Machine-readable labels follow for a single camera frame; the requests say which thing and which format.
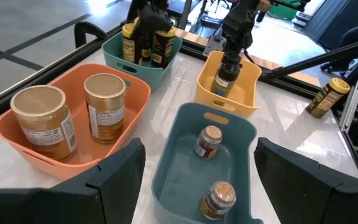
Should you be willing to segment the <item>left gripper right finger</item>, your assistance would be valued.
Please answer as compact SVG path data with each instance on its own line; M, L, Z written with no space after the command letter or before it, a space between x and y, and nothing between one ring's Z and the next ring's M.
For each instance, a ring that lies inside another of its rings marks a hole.
M259 178L281 224L358 224L358 179L259 138Z

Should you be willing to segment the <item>black arched bracket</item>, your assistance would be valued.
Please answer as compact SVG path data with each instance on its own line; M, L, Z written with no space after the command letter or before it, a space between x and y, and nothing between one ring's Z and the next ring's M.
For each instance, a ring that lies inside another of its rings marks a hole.
M77 22L74 25L74 38L76 48L81 47L86 43L86 35L93 35L97 39L105 39L107 33L103 31L100 27L90 23L90 22Z

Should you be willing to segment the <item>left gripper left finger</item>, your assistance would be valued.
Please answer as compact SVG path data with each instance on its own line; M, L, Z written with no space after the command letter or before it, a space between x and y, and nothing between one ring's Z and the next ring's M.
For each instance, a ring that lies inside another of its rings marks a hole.
M50 188L0 189L0 224L131 224L142 185L139 138Z

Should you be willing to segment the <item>cork-stoppered small glass jar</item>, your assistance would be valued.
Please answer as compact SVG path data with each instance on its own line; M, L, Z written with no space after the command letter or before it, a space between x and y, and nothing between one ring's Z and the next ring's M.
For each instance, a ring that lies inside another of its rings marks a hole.
M195 152L203 158L213 158L223 140L223 134L217 126L205 127L197 138Z
M200 199L200 211L208 219L221 219L236 203L234 187L225 181L215 182Z

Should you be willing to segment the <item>teal green plastic bin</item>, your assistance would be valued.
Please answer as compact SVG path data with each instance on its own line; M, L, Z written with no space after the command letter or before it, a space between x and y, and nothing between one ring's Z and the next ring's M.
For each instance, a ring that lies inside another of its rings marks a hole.
M118 69L122 72L137 77L150 87L152 91L157 89L163 79L169 74L170 69L175 61L175 57L179 53L182 45L182 39L175 36L172 46L172 57L169 64L165 68L155 67L151 62L142 62L141 65L128 62L123 59L123 36L119 31L116 35L105 41L102 45L104 60L107 66Z

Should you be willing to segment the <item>silver slotted bracket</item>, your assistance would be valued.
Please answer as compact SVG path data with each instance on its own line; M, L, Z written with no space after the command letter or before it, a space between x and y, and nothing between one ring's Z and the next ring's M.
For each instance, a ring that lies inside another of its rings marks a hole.
M341 119L339 122L339 129L341 132L348 133L352 124L354 114L356 112L358 105L358 81L351 88L350 93L347 96L344 109L341 114Z

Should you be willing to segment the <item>orange plastic bin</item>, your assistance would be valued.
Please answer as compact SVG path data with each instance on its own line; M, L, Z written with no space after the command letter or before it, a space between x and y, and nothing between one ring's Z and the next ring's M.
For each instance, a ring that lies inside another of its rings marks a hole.
M130 83L125 95L124 130L114 144L100 144L94 141L89 129L84 82L87 78L97 73L117 75ZM78 175L118 151L135 128L151 93L148 84L141 79L115 68L95 63L79 65L73 70L60 75L49 84L60 88L67 96L68 107L73 118L77 138L77 148L74 156L64 162L59 162L33 151L11 110L0 116L0 137L34 167L62 180Z

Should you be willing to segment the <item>slate blue plastic bin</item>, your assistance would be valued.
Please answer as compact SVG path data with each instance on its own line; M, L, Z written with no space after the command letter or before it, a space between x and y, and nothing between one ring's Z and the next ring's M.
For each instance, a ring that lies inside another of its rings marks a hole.
M198 136L209 125L223 133L211 159L195 152ZM249 148L256 135L255 126L244 118L199 103L181 105L152 182L157 220L161 224L263 224L250 212ZM221 219L212 221L201 213L200 200L220 180L234 187L237 201Z

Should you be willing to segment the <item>tan-lid furikake glass jar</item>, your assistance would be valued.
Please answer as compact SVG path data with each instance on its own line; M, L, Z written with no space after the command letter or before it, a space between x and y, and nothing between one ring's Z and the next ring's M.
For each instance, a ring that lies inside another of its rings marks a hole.
M74 154L77 140L63 90L50 85L31 86L18 91L10 105L34 151L57 161Z
M124 130L125 81L97 73L85 80L84 93L91 137L103 144L116 142Z

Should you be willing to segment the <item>black curtain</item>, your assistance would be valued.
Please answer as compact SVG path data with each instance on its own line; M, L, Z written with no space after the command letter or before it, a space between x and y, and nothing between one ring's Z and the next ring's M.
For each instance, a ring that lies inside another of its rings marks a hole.
M355 27L351 13L355 0L325 0L303 32L326 49L339 46L340 38Z

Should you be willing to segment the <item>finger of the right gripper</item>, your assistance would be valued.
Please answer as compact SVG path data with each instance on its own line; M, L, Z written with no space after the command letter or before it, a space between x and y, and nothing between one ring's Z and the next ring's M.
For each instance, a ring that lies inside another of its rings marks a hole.
M172 28L170 19L166 15L165 11L159 9L153 4L146 4L141 9L141 23L152 32L168 32Z
M128 28L129 37L134 39L135 51L140 54L142 63L150 61L150 25L147 21L149 7L147 0L131 0L126 20L132 26Z

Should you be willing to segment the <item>yellow plastic bin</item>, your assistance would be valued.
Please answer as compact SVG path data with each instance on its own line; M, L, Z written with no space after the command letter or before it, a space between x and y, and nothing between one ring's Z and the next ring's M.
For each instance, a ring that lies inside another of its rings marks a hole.
M212 51L209 54L197 79L194 101L247 119L259 109L255 104L255 94L262 70L256 64L242 58L239 77L228 96L216 95L211 92L211 85L223 56L224 53L221 51Z

